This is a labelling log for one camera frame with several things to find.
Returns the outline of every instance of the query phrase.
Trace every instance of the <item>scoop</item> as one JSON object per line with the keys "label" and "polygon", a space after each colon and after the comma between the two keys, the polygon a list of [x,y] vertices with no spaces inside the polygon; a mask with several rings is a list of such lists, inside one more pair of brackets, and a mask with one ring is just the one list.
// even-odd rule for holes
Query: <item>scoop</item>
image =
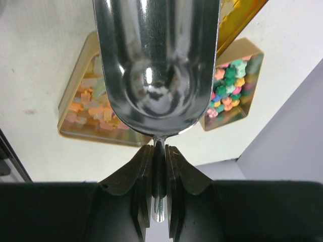
{"label": "scoop", "polygon": [[165,139],[188,130],[212,93],[220,0],[93,0],[110,105],[154,139],[154,219],[166,211]]}

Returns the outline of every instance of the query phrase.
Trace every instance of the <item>shiny metal surface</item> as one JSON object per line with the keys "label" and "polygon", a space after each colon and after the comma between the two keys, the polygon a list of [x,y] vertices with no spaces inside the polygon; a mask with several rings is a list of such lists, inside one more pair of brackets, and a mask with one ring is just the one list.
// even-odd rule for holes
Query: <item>shiny metal surface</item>
{"label": "shiny metal surface", "polygon": [[210,99],[220,0],[93,0],[107,94],[140,133],[172,136]]}

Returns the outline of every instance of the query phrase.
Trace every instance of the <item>yellow container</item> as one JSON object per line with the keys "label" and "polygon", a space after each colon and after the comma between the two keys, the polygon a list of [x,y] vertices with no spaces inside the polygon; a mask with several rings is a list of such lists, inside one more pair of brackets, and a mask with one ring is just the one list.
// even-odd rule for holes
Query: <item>yellow container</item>
{"label": "yellow container", "polygon": [[88,35],[59,104],[58,131],[63,137],[130,146],[151,140],[113,113],[105,92],[96,32]]}
{"label": "yellow container", "polygon": [[[214,95],[207,113],[200,120],[205,131],[248,116],[263,56],[258,47],[242,38],[232,42],[217,59]],[[233,71],[233,77],[229,78],[228,69]]]}
{"label": "yellow container", "polygon": [[222,0],[217,56],[232,43],[268,0]]}

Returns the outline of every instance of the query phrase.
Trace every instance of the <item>white table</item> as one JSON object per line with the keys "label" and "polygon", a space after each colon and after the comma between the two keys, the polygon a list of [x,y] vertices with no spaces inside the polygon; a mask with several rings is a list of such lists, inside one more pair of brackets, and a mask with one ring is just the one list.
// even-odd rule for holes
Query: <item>white table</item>
{"label": "white table", "polygon": [[[98,181],[128,162],[138,148],[57,132],[59,101],[95,30],[91,1],[12,0],[0,9],[0,128],[31,178]],[[197,124],[168,143],[194,165],[239,157],[323,57],[322,10],[321,0],[270,0],[239,36],[265,53],[249,116],[210,132]]]}

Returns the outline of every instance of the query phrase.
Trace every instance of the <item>stain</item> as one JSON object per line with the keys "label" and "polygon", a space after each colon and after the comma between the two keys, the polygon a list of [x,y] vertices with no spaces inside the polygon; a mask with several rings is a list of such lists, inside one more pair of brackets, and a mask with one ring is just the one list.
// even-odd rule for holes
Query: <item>stain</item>
{"label": "stain", "polygon": [[24,110],[24,113],[26,115],[34,115],[37,113],[37,110],[36,109],[27,109],[27,110]]}

